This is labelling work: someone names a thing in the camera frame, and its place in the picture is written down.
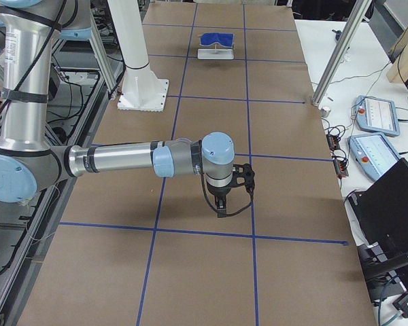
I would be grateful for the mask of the black laptop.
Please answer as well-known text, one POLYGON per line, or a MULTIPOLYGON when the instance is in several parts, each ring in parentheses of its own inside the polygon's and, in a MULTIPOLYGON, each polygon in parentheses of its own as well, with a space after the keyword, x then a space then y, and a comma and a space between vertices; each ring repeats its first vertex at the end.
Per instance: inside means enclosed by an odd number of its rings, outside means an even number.
POLYGON ((349 198, 367 242, 377 243, 383 259, 360 253, 364 278, 395 271, 408 292, 408 161, 401 158, 370 188, 349 198))

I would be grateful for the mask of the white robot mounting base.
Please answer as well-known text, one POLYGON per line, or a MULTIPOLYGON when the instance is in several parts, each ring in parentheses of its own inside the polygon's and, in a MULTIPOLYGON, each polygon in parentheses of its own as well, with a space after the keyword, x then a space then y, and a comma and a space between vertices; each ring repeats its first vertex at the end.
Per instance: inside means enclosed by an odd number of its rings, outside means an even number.
POLYGON ((126 67, 118 108, 160 112, 169 81, 157 78, 150 67, 139 6, 136 1, 113 1, 109 6, 126 67))

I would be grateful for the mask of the blue grey towel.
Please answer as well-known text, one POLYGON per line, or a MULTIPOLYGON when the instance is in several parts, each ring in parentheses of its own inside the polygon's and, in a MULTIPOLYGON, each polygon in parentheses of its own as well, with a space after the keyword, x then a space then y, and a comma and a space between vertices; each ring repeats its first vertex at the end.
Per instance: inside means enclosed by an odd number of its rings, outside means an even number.
POLYGON ((200 36, 200 45, 209 47, 218 44, 223 48, 232 48, 234 39, 232 33, 204 33, 200 36))

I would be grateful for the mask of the lower teach pendant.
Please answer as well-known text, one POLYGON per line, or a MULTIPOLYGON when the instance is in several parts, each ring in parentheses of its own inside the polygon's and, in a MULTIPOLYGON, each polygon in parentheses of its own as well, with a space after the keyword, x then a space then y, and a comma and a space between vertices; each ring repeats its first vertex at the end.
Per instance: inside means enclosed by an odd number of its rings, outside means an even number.
POLYGON ((361 169, 373 181, 377 181, 401 159, 382 132, 351 136, 349 146, 361 169))

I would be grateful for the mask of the white rack base tray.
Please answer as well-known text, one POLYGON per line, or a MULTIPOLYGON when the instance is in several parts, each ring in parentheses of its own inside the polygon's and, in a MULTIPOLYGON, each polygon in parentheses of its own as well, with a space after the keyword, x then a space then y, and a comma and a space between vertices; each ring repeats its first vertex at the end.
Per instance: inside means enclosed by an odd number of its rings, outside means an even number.
POLYGON ((232 49, 198 49, 197 58, 199 60, 233 60, 234 52, 232 49))

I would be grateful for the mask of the upper teach pendant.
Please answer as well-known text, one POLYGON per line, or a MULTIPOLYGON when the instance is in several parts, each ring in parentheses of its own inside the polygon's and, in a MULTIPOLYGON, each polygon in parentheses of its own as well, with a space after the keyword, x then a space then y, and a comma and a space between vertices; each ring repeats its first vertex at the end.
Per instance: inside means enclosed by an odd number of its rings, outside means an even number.
POLYGON ((353 106, 359 128, 368 132, 382 132, 390 137, 400 135, 394 101, 360 95, 353 106))

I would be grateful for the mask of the small silver cylinder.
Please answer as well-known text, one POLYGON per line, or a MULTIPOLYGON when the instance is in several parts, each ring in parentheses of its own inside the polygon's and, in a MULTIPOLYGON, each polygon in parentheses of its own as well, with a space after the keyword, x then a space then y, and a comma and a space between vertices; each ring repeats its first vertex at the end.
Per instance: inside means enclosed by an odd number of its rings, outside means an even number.
POLYGON ((320 115, 321 115, 321 117, 323 117, 323 118, 327 118, 327 117, 330 115, 330 113, 331 113, 331 108, 328 107, 328 106, 323 106, 323 107, 320 109, 320 115))

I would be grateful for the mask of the grey power box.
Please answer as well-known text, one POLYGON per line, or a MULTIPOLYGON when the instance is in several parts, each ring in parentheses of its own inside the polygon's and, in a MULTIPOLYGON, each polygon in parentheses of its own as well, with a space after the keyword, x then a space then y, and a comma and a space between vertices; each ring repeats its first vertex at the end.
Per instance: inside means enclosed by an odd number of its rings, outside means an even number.
POLYGON ((48 100, 52 101, 55 96, 57 95, 58 89, 61 84, 61 79, 58 76, 56 70, 51 68, 49 74, 49 82, 48 82, 48 100))

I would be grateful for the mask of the aluminium frame post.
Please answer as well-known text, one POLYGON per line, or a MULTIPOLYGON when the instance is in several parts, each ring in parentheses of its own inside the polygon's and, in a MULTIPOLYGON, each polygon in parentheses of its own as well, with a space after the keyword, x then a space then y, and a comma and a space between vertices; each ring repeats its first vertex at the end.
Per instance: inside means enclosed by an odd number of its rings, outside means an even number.
POLYGON ((353 10, 343 28, 342 34, 330 56, 328 64, 319 80, 316 90, 311 98, 311 104, 317 107, 324 98, 330 83, 337 72, 344 54, 347 52, 358 26, 362 22, 372 0, 357 0, 353 10))

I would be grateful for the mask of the teach pendant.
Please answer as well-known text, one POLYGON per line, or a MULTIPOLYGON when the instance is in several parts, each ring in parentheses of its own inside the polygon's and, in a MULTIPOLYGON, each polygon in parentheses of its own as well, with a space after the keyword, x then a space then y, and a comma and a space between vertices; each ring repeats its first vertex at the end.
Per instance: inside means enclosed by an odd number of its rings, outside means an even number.
POLYGON ((368 132, 382 132, 390 137, 400 135, 394 101, 360 95, 353 106, 359 128, 368 132))
POLYGON ((349 146, 361 169, 373 181, 377 181, 401 159, 382 132, 351 136, 349 146))

